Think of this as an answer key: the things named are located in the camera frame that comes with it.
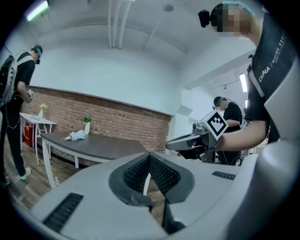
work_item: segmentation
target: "vase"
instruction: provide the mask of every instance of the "vase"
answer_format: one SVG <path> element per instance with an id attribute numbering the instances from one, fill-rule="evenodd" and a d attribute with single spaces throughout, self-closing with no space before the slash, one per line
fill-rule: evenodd
<path id="1" fill-rule="evenodd" d="M 41 109 L 41 110 L 39 111 L 38 116 L 39 116 L 40 118 L 43 118 L 43 109 Z"/>
<path id="2" fill-rule="evenodd" d="M 85 134 L 89 134 L 89 132 L 90 132 L 90 122 L 87 122 L 85 124 L 84 132 L 85 132 Z"/>

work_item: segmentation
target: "shoe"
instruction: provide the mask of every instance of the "shoe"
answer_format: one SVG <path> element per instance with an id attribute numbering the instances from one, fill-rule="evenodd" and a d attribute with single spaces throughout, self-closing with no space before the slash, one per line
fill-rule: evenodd
<path id="1" fill-rule="evenodd" d="M 22 180 L 26 180 L 27 177 L 31 174 L 30 167 L 26 167 L 25 170 L 26 170 L 26 173 L 24 174 L 24 176 L 20 176 L 20 179 L 22 179 Z"/>
<path id="2" fill-rule="evenodd" d="M 1 182 L 1 186 L 3 188 L 6 188 L 9 184 L 10 184 L 10 178 L 9 177 L 5 177 L 5 182 Z"/>

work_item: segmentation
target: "fluorescent light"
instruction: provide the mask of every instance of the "fluorescent light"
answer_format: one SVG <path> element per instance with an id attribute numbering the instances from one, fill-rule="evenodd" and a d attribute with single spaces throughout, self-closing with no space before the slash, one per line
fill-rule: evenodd
<path id="1" fill-rule="evenodd" d="M 241 74 L 241 75 L 240 75 L 240 82 L 242 83 L 243 92 L 248 92 L 245 74 Z"/>
<path id="2" fill-rule="evenodd" d="M 36 15 L 44 11 L 47 7 L 48 7 L 48 2 L 47 1 L 42 2 L 39 6 L 37 6 L 34 10 L 32 10 L 31 13 L 29 13 L 26 16 L 27 21 L 29 22 L 30 20 L 32 20 Z"/>

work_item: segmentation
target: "wooden floor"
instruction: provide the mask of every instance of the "wooden floor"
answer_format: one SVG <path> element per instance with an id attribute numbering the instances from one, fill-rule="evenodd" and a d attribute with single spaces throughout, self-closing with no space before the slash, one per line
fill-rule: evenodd
<path id="1" fill-rule="evenodd" d="M 51 190 L 51 187 L 47 178 L 41 152 L 38 153 L 39 165 L 37 165 L 35 149 L 23 143 L 22 156 L 25 167 L 29 166 L 31 168 L 31 175 L 25 181 L 19 178 L 6 138 L 4 147 L 4 166 L 7 175 L 11 179 L 8 188 L 12 198 L 19 205 L 30 210 L 41 196 Z M 80 171 L 80 168 L 76 169 L 74 165 L 67 164 L 54 157 L 51 158 L 50 162 L 53 176 L 57 176 L 61 183 Z M 161 224 L 164 209 L 164 196 L 161 194 L 153 180 L 150 181 L 147 196 L 154 202 L 152 215 Z"/>

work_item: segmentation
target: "man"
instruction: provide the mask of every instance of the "man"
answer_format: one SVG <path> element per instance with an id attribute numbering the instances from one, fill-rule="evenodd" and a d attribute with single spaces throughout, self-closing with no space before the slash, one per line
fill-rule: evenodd
<path id="1" fill-rule="evenodd" d="M 20 175 L 20 179 L 26 180 L 31 174 L 29 167 L 24 167 L 24 161 L 21 156 L 20 143 L 20 108 L 24 102 L 30 102 L 30 97 L 26 91 L 26 85 L 29 85 L 35 64 L 39 64 L 43 49 L 35 45 L 30 52 L 24 52 L 17 59 L 17 74 L 15 76 L 15 93 L 11 101 L 1 108 L 3 122 L 0 139 L 0 182 L 3 187 L 10 183 L 8 177 L 4 176 L 4 139 L 7 133 L 11 153 L 14 159 L 15 167 Z"/>
<path id="2" fill-rule="evenodd" d="M 251 120 L 252 124 L 242 130 L 223 134 L 216 150 L 241 151 L 253 148 L 264 141 L 269 127 L 269 143 L 277 141 L 278 131 L 264 103 L 283 81 L 295 60 L 296 51 L 289 37 L 270 14 L 265 13 L 263 20 L 258 20 L 246 5 L 239 2 L 217 5 L 209 19 L 216 31 L 246 37 L 254 43 L 256 52 L 252 59 L 252 70 L 264 93 L 264 97 L 260 97 L 257 88 L 248 79 L 245 118 Z M 205 27 L 207 24 L 201 22 L 201 25 Z"/>
<path id="3" fill-rule="evenodd" d="M 228 124 L 225 133 L 232 133 L 240 130 L 242 123 L 242 115 L 240 108 L 234 102 L 230 102 L 225 97 L 216 97 L 214 99 L 214 106 L 221 111 L 224 111 L 223 118 Z M 240 151 L 220 151 L 219 160 L 221 164 L 233 165 L 236 164 L 236 157 L 240 156 Z"/>

